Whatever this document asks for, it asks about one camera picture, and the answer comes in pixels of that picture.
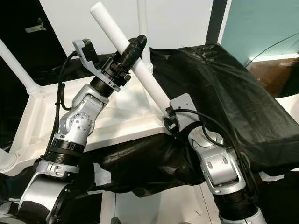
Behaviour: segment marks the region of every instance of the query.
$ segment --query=white pipe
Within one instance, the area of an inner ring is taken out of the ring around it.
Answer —
[[[21,64],[10,52],[10,50],[7,48],[7,46],[3,43],[1,39],[0,55],[6,62],[6,64],[15,73],[15,75],[19,78],[19,80],[23,83],[23,85],[26,87],[26,91],[28,94],[34,93],[41,88],[39,84],[33,81],[30,75],[25,71],[25,69],[21,66]]]
[[[0,173],[10,168],[17,160],[15,154],[9,154],[0,148]]]
[[[149,33],[148,33],[148,17],[146,10],[146,0],[137,0],[137,10],[138,10],[138,21],[139,21],[139,34],[143,34],[147,37],[147,43],[141,58],[145,65],[149,68],[150,72],[153,73],[154,66],[150,61],[150,43],[149,43]]]
[[[103,4],[101,2],[96,3],[91,8],[90,13],[101,26],[118,52],[122,54],[129,45],[129,41]],[[169,107],[169,98],[140,58],[136,61],[132,70],[160,110],[166,115],[165,109]]]

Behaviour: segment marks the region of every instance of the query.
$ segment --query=teal wall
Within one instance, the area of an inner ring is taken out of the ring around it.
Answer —
[[[299,0],[232,0],[221,45],[239,62],[299,32]],[[263,56],[299,52],[299,35]]]

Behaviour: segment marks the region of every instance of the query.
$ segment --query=white wall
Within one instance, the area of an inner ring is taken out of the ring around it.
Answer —
[[[40,0],[67,55],[72,41],[89,38],[98,54],[115,52],[89,10],[99,0]],[[127,38],[138,31],[137,0],[102,0]],[[213,0],[148,0],[149,44],[179,48],[205,43]]]

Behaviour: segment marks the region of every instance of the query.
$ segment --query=brown object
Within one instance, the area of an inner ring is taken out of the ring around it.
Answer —
[[[250,72],[273,97],[277,97],[288,80],[292,67],[299,58],[254,62]]]

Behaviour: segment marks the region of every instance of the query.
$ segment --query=white pvc pipe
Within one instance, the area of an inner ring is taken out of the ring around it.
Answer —
[[[7,46],[0,39],[0,55],[6,64],[11,68],[19,80],[23,83],[28,94],[38,91],[41,87],[39,84],[33,81],[30,75],[21,66],[18,60],[10,52]]]
[[[122,54],[129,45],[129,41],[103,4],[101,2],[96,3],[91,8],[90,13],[101,26],[118,52]],[[140,58],[136,61],[132,70],[160,110],[166,115],[165,109],[169,107],[169,98]]]
[[[139,21],[139,34],[143,34],[147,37],[147,43],[141,58],[145,65],[149,68],[150,72],[153,73],[154,66],[150,61],[150,43],[149,43],[149,33],[148,33],[148,17],[146,10],[146,0],[137,0],[137,10],[138,10],[138,21]]]
[[[0,148],[0,173],[14,165],[16,159],[15,154],[9,154]]]

